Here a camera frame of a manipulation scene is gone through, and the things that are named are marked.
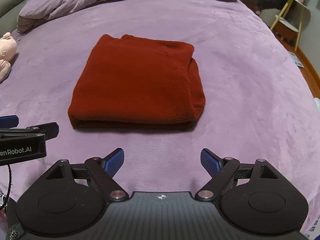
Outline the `red knit cardigan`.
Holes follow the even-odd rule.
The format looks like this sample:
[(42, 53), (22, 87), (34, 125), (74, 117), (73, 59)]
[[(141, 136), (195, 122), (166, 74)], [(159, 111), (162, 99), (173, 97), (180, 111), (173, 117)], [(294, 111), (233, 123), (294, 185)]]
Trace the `red knit cardigan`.
[(206, 98), (194, 47), (103, 35), (93, 47), (68, 109), (74, 128), (186, 129)]

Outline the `black clothes pile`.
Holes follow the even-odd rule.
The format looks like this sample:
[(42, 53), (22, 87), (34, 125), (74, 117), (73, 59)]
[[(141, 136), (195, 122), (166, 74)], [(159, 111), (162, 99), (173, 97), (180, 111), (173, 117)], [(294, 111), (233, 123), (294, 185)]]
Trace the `black clothes pile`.
[(265, 9), (282, 9), (286, 4), (287, 0), (259, 0), (257, 3), (257, 7), (260, 10)]

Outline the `purple bed sheet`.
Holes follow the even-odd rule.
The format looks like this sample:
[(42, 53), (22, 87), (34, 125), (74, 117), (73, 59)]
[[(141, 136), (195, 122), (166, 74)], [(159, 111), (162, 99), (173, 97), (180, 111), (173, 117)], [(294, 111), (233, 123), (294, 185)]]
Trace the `purple bed sheet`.
[[(73, 89), (104, 34), (194, 46), (206, 96), (194, 129), (72, 128)], [(196, 192), (210, 179), (200, 163), (208, 148), (242, 163), (269, 161), (308, 201), (302, 233), (319, 217), (319, 111), (287, 50), (241, 2), (123, 0), (49, 21), (19, 39), (18, 58), (1, 84), (1, 115), (17, 115), (21, 128), (60, 128), (45, 158), (1, 168), (1, 189), (13, 199), (59, 159), (82, 163), (118, 147), (125, 161), (115, 181), (126, 191)]]

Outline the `pink plush toy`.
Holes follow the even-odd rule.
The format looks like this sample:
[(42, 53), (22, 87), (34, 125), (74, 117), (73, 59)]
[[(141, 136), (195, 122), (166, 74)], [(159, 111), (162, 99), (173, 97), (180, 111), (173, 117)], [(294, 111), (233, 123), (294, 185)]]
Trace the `pink plush toy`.
[(17, 42), (12, 37), (10, 32), (5, 33), (1, 37), (1, 47), (0, 47), (0, 82), (2, 83), (11, 72), (11, 63), (10, 61), (16, 54), (17, 51)]

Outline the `grey padded headboard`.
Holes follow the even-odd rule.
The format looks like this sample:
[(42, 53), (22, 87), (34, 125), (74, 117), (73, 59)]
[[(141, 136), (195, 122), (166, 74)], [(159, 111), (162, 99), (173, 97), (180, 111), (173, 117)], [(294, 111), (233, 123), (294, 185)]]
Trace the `grey padded headboard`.
[(1, 0), (1, 36), (17, 28), (17, 18), (28, 0)]

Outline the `paper leaflet on floor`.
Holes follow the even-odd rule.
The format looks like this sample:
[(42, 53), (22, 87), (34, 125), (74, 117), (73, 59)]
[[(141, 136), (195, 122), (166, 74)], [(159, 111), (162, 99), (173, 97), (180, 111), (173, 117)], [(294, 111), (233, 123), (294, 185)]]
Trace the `paper leaflet on floor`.
[(295, 62), (297, 67), (304, 68), (304, 65), (302, 64), (302, 62), (300, 61), (300, 59), (298, 58), (298, 56), (295, 53), (289, 51), (289, 54), (292, 57), (292, 59)]

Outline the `yellow leg side table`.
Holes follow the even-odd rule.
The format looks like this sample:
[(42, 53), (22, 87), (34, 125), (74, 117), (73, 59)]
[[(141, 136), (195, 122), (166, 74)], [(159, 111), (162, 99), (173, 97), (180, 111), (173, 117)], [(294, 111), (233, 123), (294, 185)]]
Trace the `yellow leg side table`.
[(270, 26), (270, 30), (273, 30), (280, 21), (283, 25), (296, 33), (294, 51), (297, 51), (299, 46), (304, 22), (304, 14), (307, 11), (310, 12), (310, 9), (304, 3), (300, 3), (299, 0), (287, 0)]

